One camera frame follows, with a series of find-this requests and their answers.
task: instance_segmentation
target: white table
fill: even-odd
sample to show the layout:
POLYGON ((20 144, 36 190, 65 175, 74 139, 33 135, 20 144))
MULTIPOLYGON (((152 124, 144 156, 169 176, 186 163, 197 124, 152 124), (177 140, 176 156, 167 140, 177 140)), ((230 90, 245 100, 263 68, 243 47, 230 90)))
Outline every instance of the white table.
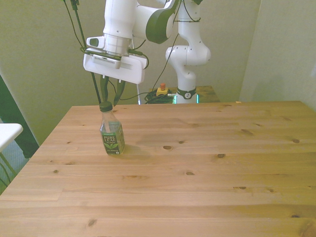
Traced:
POLYGON ((0 157, 8 166, 14 176, 17 175, 10 163, 6 160, 2 151, 23 131, 23 127, 18 123, 0 123, 0 157))

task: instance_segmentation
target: black cable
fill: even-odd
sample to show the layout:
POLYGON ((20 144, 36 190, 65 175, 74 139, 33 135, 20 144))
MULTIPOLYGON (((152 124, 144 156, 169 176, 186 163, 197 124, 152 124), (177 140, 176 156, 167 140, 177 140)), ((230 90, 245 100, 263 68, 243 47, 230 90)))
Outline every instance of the black cable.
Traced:
POLYGON ((113 86, 114 92, 115 92, 115 94, 116 94, 116 93, 117 93, 117 90, 115 89, 115 85, 110 81, 110 79, 109 79, 109 83, 111 83, 111 85, 113 86))
POLYGON ((173 101, 173 96, 168 95, 159 95, 156 96, 157 90, 153 90, 148 93, 145 97, 145 104, 165 104, 173 101))
POLYGON ((83 30, 82 30, 82 27, 81 27, 81 22, 80 22, 80 19, 79 19, 79 15, 78 15, 78 11, 77 10, 74 10, 75 11, 75 14, 76 14, 76 18, 77 18, 77 21, 78 21, 78 25, 79 25, 79 30, 80 30, 80 33, 81 33, 81 38, 83 40, 83 46, 84 47, 87 47, 86 43, 85 43, 85 37, 83 35, 83 30))
POLYGON ((201 20, 201 18, 199 18, 197 21, 196 20, 193 20, 193 18, 190 16, 188 10, 187 10, 187 7, 186 7, 186 3, 185 3, 185 0, 183 0, 183 5, 184 5, 184 8, 188 14, 188 16, 190 17, 190 19, 193 21, 193 22, 199 22, 201 20))
POLYGON ((9 177, 8 172, 6 171, 6 169, 5 169, 4 165, 0 163, 0 166, 1 166, 1 167, 2 167, 2 169, 4 170, 5 175, 6 175, 6 177, 7 177, 7 178, 8 178, 8 180, 9 180, 9 183, 11 183, 10 177, 9 177))
POLYGON ((173 23, 176 21, 176 18, 177 18, 178 12, 179 12, 180 7, 181 7, 181 3, 182 3, 182 1, 180 0, 179 7, 178 7, 178 10, 177 10, 177 13, 176 13, 176 15, 174 16, 174 19, 173 19, 173 23))
MULTIPOLYGON (((83 45, 86 48, 87 45, 85 43, 85 38, 84 38, 84 35, 83 35, 83 30, 82 30, 82 27, 81 27, 81 23, 80 23, 77 7, 74 8, 74 6, 73 6, 73 10, 75 11, 75 14, 76 14, 76 18, 77 18, 79 29, 80 29, 80 33, 81 33, 81 37, 82 37, 82 40, 83 40, 83 45)), ((99 101, 99 104, 100 104, 101 103, 101 98, 100 98, 100 94, 99 94, 99 90, 98 90, 98 86, 97 86, 97 82, 96 82, 94 73, 91 72, 91 76, 92 76, 95 92, 97 94, 98 101, 99 101)))
POLYGON ((69 15, 69 18, 70 18, 70 21, 71 21, 71 25, 73 26, 75 36, 76 36, 76 38, 77 38, 79 44, 81 45, 81 47, 83 47, 83 46, 82 46, 82 43, 80 42, 80 40, 79 40, 79 38, 78 38, 78 36, 77 36, 77 34, 76 34, 74 22, 73 22, 73 19, 72 19, 72 17, 71 17, 71 14, 70 14, 70 12, 69 12, 68 6, 67 6, 67 4, 66 4, 66 0, 63 0, 63 1, 64 1, 65 6, 66 6, 66 9, 67 9, 67 11, 68 11, 68 15, 69 15))
POLYGON ((141 43, 141 45, 140 46, 138 46, 137 48, 134 48, 133 50, 137 50, 137 49, 139 49, 141 46, 143 46, 143 44, 146 42, 146 40, 144 40, 142 43, 141 43))
POLYGON ((146 68, 148 68, 148 66, 149 66, 149 58, 143 53, 143 56, 147 59, 147 65, 146 65, 146 67, 144 68, 144 69, 146 69, 146 68))
POLYGON ((158 77, 158 79, 156 80, 156 82, 155 82, 155 84, 154 84, 154 86, 153 86, 153 88, 152 88, 152 91, 154 90, 154 87, 156 86, 156 84, 157 84, 158 80, 160 79, 161 75, 163 74, 164 70, 165 70, 165 69, 166 69, 166 67, 167 67, 167 64, 168 64, 169 58, 170 58, 170 56, 171 56, 171 54, 172 54, 172 50, 173 50, 173 47, 174 47, 174 45, 175 45, 175 43, 176 43, 176 41, 177 41, 178 36, 179 36, 179 33, 177 34, 176 39, 175 39, 175 40, 174 40, 174 42, 173 42, 173 45, 172 45, 172 48, 171 48, 170 54, 169 54, 169 56, 168 56, 168 59, 167 59, 167 61, 166 61, 166 64, 164 65, 164 68, 163 68, 163 70, 162 70, 162 72, 161 72, 160 76, 159 76, 159 77, 158 77))
POLYGON ((140 93, 140 94, 135 95, 135 96, 133 96, 133 97, 130 97, 130 98, 127 98, 127 99, 120 99, 120 100, 130 100, 130 99, 133 99, 133 98, 135 98, 135 97, 137 97, 137 96, 139 96, 139 95, 148 94, 148 93, 150 93, 150 92, 143 92, 143 93, 140 93))

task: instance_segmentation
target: green tea bottle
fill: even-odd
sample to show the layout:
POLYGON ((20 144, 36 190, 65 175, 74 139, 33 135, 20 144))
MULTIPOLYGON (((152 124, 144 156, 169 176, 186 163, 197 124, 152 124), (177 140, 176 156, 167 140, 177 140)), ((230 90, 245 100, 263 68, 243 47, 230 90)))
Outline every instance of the green tea bottle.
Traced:
POLYGON ((100 128, 104 148, 109 155, 122 154, 125 147, 124 134, 120 121, 113 114, 110 101, 100 104, 102 112, 102 125, 100 128))

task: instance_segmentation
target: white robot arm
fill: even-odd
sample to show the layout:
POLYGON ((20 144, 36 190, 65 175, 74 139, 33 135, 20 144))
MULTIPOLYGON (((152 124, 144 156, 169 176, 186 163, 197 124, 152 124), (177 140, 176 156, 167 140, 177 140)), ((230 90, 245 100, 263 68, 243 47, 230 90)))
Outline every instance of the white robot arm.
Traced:
POLYGON ((137 0, 107 0, 104 35, 87 39, 83 66, 87 71, 139 84, 147 60, 129 54, 133 35, 155 43, 171 32, 180 0, 167 0, 164 8, 141 6, 137 0))
POLYGON ((211 51, 205 46, 199 31, 200 5, 193 0, 186 0, 179 9, 179 35, 189 45, 168 48, 169 59, 178 77, 177 103, 196 103, 196 75, 186 66, 205 65, 211 58, 211 51))
POLYGON ((164 8, 141 6, 137 0, 107 0, 104 34, 87 39, 91 48, 85 50, 83 66, 90 72, 140 84, 144 80, 147 60, 131 55, 133 37, 165 42, 179 11, 179 34, 189 46, 175 46, 172 53, 169 48, 166 57, 170 56, 170 63, 177 72, 178 102, 191 103, 195 99, 196 78, 185 65, 203 65, 210 58, 210 51, 199 36, 197 20, 202 0, 157 1, 163 3, 164 8))

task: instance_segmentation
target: wall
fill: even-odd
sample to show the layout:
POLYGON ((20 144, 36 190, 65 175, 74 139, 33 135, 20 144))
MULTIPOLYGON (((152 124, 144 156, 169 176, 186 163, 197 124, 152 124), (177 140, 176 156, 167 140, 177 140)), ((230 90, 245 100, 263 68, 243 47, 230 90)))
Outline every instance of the wall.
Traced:
POLYGON ((300 100, 316 111, 315 29, 315 0, 262 0, 240 100, 300 100))
MULTIPOLYGON (((154 0, 140 3, 161 6, 154 0)), ((102 34, 104 6, 104 0, 80 0, 79 14, 86 37, 102 34)), ((212 58, 208 65, 193 70, 197 85, 212 85, 221 101, 239 97, 259 7, 260 0, 205 0, 201 4, 201 36, 212 58)), ((71 106, 98 104, 61 0, 1 1, 0 33, 0 74, 39 144, 71 106)), ((165 51, 176 33, 177 27, 167 42, 147 42, 141 48, 151 63, 140 85, 141 92, 147 92, 161 73, 165 51)), ((179 39, 177 44, 187 43, 179 39)), ((176 78, 168 65, 159 83, 176 86, 176 78)), ((129 84, 122 97, 135 94, 136 87, 129 84)), ((137 103, 137 99, 124 103, 137 103)))

